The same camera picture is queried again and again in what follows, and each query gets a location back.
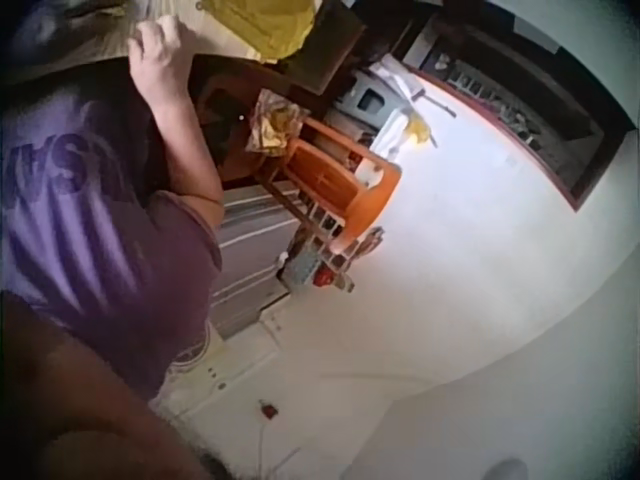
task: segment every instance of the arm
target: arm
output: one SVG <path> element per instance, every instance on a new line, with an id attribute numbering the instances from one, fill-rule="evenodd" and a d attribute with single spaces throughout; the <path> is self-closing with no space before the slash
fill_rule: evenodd
<path id="1" fill-rule="evenodd" d="M 137 32 L 131 77 L 165 142 L 171 188 L 213 229 L 224 216 L 222 185 L 187 89 L 192 33 L 171 16 L 142 22 Z"/>
<path id="2" fill-rule="evenodd" d="M 14 427 L 2 435 L 29 452 L 42 478 L 208 478 L 95 353 L 20 298 L 3 292 L 0 302 L 2 419 Z"/>

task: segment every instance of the hand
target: hand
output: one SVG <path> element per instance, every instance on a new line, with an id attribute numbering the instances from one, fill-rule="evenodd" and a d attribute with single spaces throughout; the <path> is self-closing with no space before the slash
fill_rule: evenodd
<path id="1" fill-rule="evenodd" d="M 129 39 L 129 71 L 152 111 L 191 103 L 187 89 L 193 60 L 193 32 L 175 16 L 137 26 Z"/>

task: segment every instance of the person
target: person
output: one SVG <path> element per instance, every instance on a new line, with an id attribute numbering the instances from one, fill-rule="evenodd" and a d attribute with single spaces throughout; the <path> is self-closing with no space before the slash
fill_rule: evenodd
<path id="1" fill-rule="evenodd" d="M 3 292 L 0 461 L 11 478 L 233 480 L 91 349 Z"/>
<path id="2" fill-rule="evenodd" d="M 202 340 L 221 269 L 222 187 L 188 93 L 192 45 L 175 17 L 142 22 L 129 74 L 74 69 L 3 109 L 2 289 L 143 400 Z M 149 192 L 160 156 L 169 188 Z"/>

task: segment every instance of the orange plastic chair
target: orange plastic chair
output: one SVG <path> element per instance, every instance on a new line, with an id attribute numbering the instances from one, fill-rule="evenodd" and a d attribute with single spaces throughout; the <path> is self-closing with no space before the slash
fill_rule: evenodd
<path id="1" fill-rule="evenodd" d="M 266 160 L 258 170 L 256 178 L 264 188 L 314 234 L 325 240 L 332 253 L 340 254 L 373 225 L 391 198 L 402 173 L 398 165 L 387 162 L 317 120 L 308 118 L 304 125 L 349 152 L 370 160 L 383 174 L 377 185 L 368 188 L 338 160 L 301 138 L 290 140 L 285 156 Z M 273 186 L 273 179 L 279 173 L 322 208 L 344 220 L 344 227 L 337 237 L 327 238 L 319 225 Z"/>

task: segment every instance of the yellow plastic bag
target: yellow plastic bag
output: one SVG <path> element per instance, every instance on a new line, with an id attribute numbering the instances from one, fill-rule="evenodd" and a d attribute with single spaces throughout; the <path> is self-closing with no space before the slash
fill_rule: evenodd
<path id="1" fill-rule="evenodd" d="M 275 62 L 302 47 L 313 27 L 313 0 L 201 0 L 203 8 Z"/>

